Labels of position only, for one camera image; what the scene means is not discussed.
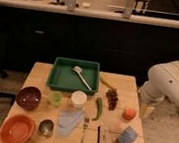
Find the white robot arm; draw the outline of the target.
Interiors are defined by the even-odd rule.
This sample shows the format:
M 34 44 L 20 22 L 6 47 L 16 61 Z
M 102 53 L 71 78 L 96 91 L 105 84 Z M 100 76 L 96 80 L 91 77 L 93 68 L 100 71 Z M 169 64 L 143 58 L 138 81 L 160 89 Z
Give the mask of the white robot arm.
M 179 61 L 153 65 L 147 74 L 147 81 L 138 89 L 139 116 L 146 118 L 166 97 L 177 106 L 179 113 Z

